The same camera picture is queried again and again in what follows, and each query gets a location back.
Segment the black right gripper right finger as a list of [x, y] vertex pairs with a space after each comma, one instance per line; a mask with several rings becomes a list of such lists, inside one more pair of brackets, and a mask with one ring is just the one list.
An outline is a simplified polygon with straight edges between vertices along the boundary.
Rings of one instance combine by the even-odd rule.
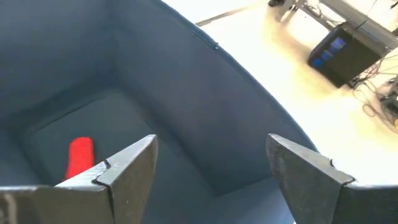
[[266, 153], [296, 224], [398, 224], [398, 184], [365, 184], [332, 160], [270, 134]]

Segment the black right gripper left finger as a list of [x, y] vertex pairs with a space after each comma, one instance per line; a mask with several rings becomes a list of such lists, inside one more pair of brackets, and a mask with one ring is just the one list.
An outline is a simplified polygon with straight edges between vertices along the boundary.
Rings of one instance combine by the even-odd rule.
[[150, 134], [56, 186], [0, 187], [0, 224], [140, 224], [157, 153]]

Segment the red bandage roll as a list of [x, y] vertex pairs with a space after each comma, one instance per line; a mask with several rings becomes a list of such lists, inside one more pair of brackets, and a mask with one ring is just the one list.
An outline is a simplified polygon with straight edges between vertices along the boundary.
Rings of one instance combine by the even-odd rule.
[[68, 164], [65, 179], [81, 174], [95, 163], [94, 143], [89, 137], [75, 138], [68, 148]]

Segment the navy white striped fabric basket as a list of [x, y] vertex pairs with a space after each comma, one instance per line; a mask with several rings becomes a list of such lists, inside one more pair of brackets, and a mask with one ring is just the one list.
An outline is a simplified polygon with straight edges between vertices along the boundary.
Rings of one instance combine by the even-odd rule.
[[75, 138], [95, 166], [150, 134], [140, 224], [294, 223], [266, 138], [313, 143], [199, 27], [163, 0], [0, 0], [0, 187], [66, 181]]

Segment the black computer tower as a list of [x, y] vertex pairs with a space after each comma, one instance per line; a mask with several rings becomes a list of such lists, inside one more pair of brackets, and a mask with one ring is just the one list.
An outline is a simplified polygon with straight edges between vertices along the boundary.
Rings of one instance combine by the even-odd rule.
[[335, 87], [353, 87], [358, 76], [385, 55], [384, 44], [344, 22], [311, 51], [307, 63]]

